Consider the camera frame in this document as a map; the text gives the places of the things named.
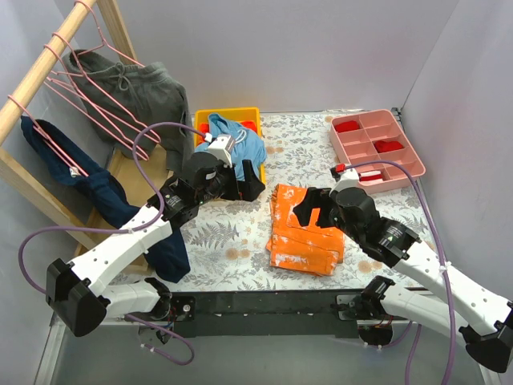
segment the pink hanger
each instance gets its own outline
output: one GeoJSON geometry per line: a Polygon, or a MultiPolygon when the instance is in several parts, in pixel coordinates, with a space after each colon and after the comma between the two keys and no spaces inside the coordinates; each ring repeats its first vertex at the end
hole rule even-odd
{"type": "MultiPolygon", "coordinates": [[[[60,34],[58,34],[57,32],[54,32],[52,34],[52,36],[57,36],[58,38],[60,38],[69,48],[70,48],[70,51],[71,51],[71,54],[73,55],[73,57],[75,58],[75,61],[77,63],[77,66],[79,67],[79,70],[80,72],[82,72],[81,75],[79,74],[71,74],[69,72],[65,72],[65,71],[57,71],[56,73],[58,75],[67,75],[69,78],[70,78],[70,81],[73,82],[73,80],[71,79],[71,76],[83,76],[85,77],[87,80],[89,80],[89,82],[95,86],[100,92],[102,92],[107,98],[109,98],[113,103],[115,103],[119,108],[121,108],[123,111],[125,111],[125,113],[127,113],[133,120],[134,122],[136,122],[138,125],[140,125],[142,128],[146,128],[147,125],[144,124],[143,122],[140,122],[138,121],[135,116],[130,112],[128,111],[120,102],[118,102],[116,99],[114,99],[112,96],[110,96],[105,90],[103,90],[98,84],[96,84],[90,77],[89,75],[85,72],[85,70],[83,69],[82,67],[82,64],[79,60],[79,57],[77,56],[77,54],[75,53],[75,51],[73,50],[73,47],[71,46],[71,44],[66,41],[66,39],[64,39],[60,34]]],[[[78,91],[78,88],[76,87],[76,84],[73,83],[73,87],[75,88],[75,90],[78,91]]]]}
{"type": "MultiPolygon", "coordinates": [[[[62,88],[64,88],[64,89],[66,89],[67,91],[71,92],[73,95],[75,95],[75,96],[79,97],[80,99],[87,101],[87,99],[86,99],[86,98],[84,98],[83,96],[79,95],[79,94],[74,90],[74,88],[73,88],[70,84],[68,84],[68,83],[66,83],[66,82],[63,82],[62,80],[53,79],[53,78],[50,78],[50,77],[46,77],[46,80],[48,80],[49,82],[52,82],[52,83],[54,83],[54,84],[56,84],[56,85],[58,85],[58,86],[60,86],[60,87],[62,87],[62,88]]],[[[141,132],[141,130],[139,130],[138,128],[135,128],[135,127],[134,127],[134,126],[132,126],[131,124],[129,124],[129,123],[127,123],[127,122],[125,122],[123,119],[119,118],[118,116],[116,116],[116,115],[115,115],[115,114],[113,114],[112,112],[110,112],[110,111],[106,110],[105,108],[103,108],[103,107],[101,107],[101,106],[98,106],[98,105],[97,105],[97,107],[98,107],[100,110],[102,110],[102,111],[103,111],[103,113],[105,113],[105,114],[109,115],[111,118],[114,118],[114,119],[118,120],[120,123],[123,123],[124,125],[128,126],[128,127],[129,127],[129,128],[131,128],[132,130],[137,131],[137,132],[141,132]]],[[[158,144],[158,143],[160,143],[160,138],[156,139],[156,138],[154,138],[154,137],[149,136],[148,134],[144,134],[144,136],[146,136],[146,137],[147,137],[149,140],[151,140],[152,142],[155,142],[155,143],[157,143],[157,144],[158,144]]]]}
{"type": "MultiPolygon", "coordinates": [[[[63,65],[64,67],[64,62],[63,60],[61,59],[61,57],[59,55],[57,55],[57,53],[50,47],[48,46],[47,44],[45,44],[44,46],[45,48],[47,48],[49,51],[51,51],[55,57],[57,58],[57,60],[63,65]]],[[[80,89],[77,87],[77,85],[75,84],[75,82],[73,81],[73,79],[71,78],[70,74],[66,74],[68,75],[68,79],[70,80],[70,83],[71,85],[73,86],[73,88],[77,91],[77,93],[84,99],[86,100],[120,135],[121,135],[121,138],[120,139],[118,136],[116,136],[112,131],[108,130],[107,128],[105,128],[102,124],[100,124],[97,120],[93,119],[92,116],[90,116],[89,114],[87,114],[84,110],[82,110],[79,106],[77,106],[76,104],[74,104],[73,102],[71,102],[68,98],[66,98],[63,94],[61,94],[60,92],[56,91],[53,87],[51,87],[48,83],[46,83],[46,85],[52,90],[52,91],[55,91],[59,96],[61,96],[62,98],[64,98],[68,103],[70,103],[72,106],[74,106],[75,108],[77,108],[79,111],[81,111],[85,116],[87,116],[89,119],[93,120],[96,124],[98,124],[98,126],[100,128],[102,128],[106,133],[108,133],[110,136],[114,137],[116,140],[118,140],[123,146],[125,146],[126,148],[129,148],[131,150],[133,144],[134,144],[134,141],[131,140],[130,138],[127,138],[123,132],[109,119],[107,118],[107,116],[102,112],[102,110],[100,110],[99,106],[97,106],[94,102],[92,102],[89,98],[87,98],[87,96],[82,92],[80,91],[80,89]]],[[[140,146],[137,146],[137,155],[141,158],[141,159],[144,159],[144,160],[149,160],[149,156],[147,155],[147,153],[140,147],[140,146]]]]}
{"type": "Polygon", "coordinates": [[[95,47],[95,48],[91,48],[90,50],[87,50],[87,51],[84,51],[84,52],[80,52],[79,53],[79,56],[80,55],[84,55],[84,54],[87,54],[89,52],[92,52],[92,51],[96,51],[98,50],[99,48],[102,48],[102,47],[109,47],[111,50],[113,50],[116,54],[118,55],[121,55],[123,56],[125,59],[127,60],[130,60],[131,62],[133,62],[134,64],[137,64],[138,66],[140,67],[144,67],[143,64],[139,63],[138,61],[134,60],[133,58],[129,57],[129,56],[126,56],[123,52],[119,52],[118,50],[116,50],[113,46],[111,46],[108,41],[105,39],[105,36],[103,35],[103,32],[102,32],[102,29],[99,27],[99,23],[98,23],[98,19],[96,18],[96,14],[95,12],[93,11],[93,9],[88,6],[85,2],[81,1],[81,0],[76,0],[74,4],[76,4],[77,2],[79,2],[80,4],[82,4],[83,6],[85,6],[89,12],[91,12],[91,14],[93,15],[93,18],[95,19],[95,24],[96,24],[96,28],[98,29],[98,33],[99,33],[99,37],[102,39],[102,44],[95,47]]]}
{"type": "Polygon", "coordinates": [[[36,119],[27,111],[26,108],[24,108],[12,95],[7,96],[9,99],[11,99],[13,102],[15,102],[18,107],[20,107],[27,116],[32,120],[32,123],[34,123],[34,130],[39,133],[44,138],[44,141],[48,145],[48,147],[51,148],[53,152],[70,168],[76,168],[82,176],[88,177],[89,174],[83,170],[74,160],[71,158],[71,156],[67,155],[67,153],[60,148],[58,144],[54,142],[54,140],[49,136],[41,127],[41,125],[38,123],[36,119]]]}

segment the black metal base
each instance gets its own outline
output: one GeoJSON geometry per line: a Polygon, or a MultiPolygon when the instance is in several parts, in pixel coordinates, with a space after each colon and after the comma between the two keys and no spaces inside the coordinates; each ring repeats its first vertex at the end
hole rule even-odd
{"type": "Polygon", "coordinates": [[[333,335],[357,338],[356,320],[342,321],[337,296],[361,290],[174,293],[174,331],[216,335],[333,335]]]}

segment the wooden frame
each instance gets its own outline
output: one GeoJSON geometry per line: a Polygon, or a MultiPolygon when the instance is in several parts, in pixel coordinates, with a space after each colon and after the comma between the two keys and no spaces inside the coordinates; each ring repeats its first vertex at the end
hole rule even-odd
{"type": "MultiPolygon", "coordinates": [[[[116,49],[137,60],[117,1],[83,1],[90,7],[98,3],[103,20],[107,25],[107,29],[116,49]]],[[[67,41],[70,41],[82,25],[88,13],[89,10],[83,4],[76,3],[60,26],[58,33],[67,41]]],[[[61,55],[67,47],[58,37],[53,37],[48,45],[59,55],[61,55]]],[[[120,57],[120,60],[124,63],[127,62],[123,57],[120,57]]],[[[42,86],[44,79],[48,76],[56,62],[57,59],[50,50],[44,48],[41,55],[34,62],[31,69],[12,94],[23,107],[27,107],[34,98],[34,95],[42,86]]],[[[4,104],[2,110],[0,110],[0,144],[5,141],[22,113],[23,110],[10,99],[4,104]]],[[[168,177],[164,162],[165,152],[160,146],[157,146],[155,151],[151,154],[150,161],[144,162],[143,164],[143,168],[157,185],[162,184],[168,177]]],[[[135,170],[133,160],[123,157],[119,151],[114,152],[108,169],[127,190],[127,199],[132,205],[143,205],[146,199],[153,194],[151,190],[148,191],[149,186],[147,189],[140,187],[146,184],[143,182],[142,176],[135,170]]],[[[18,190],[30,203],[37,207],[42,213],[46,214],[57,225],[84,226],[72,212],[3,148],[0,148],[0,177],[18,190]]],[[[89,227],[108,228],[107,223],[102,220],[95,210],[91,214],[87,225],[89,227]]],[[[103,239],[100,234],[70,232],[70,235],[80,244],[75,255],[82,253],[86,249],[93,248],[103,239]]],[[[148,272],[148,266],[143,257],[139,257],[129,266],[128,273],[130,272],[138,274],[148,272]]]]}

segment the red clip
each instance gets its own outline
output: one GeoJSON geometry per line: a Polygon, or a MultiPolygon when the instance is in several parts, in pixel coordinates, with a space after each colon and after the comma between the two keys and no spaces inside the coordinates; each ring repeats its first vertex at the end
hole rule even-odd
{"type": "Polygon", "coordinates": [[[335,171],[338,172],[338,173],[341,173],[341,172],[344,172],[345,171],[345,164],[338,164],[335,166],[335,171]]]}

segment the drawstring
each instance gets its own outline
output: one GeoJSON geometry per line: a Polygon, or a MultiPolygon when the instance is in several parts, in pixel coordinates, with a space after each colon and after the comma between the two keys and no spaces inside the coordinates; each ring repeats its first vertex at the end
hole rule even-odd
{"type": "Polygon", "coordinates": [[[127,68],[124,66],[123,63],[117,62],[115,64],[115,68],[119,71],[116,75],[109,76],[109,79],[118,79],[118,88],[121,91],[129,91],[132,98],[136,101],[137,107],[140,108],[140,110],[144,109],[143,103],[139,99],[139,96],[134,90],[134,87],[131,85],[130,79],[125,76],[125,72],[127,68]]]}
{"type": "Polygon", "coordinates": [[[235,144],[242,142],[244,139],[246,139],[246,136],[248,136],[246,128],[239,130],[239,136],[235,139],[235,144]]]}

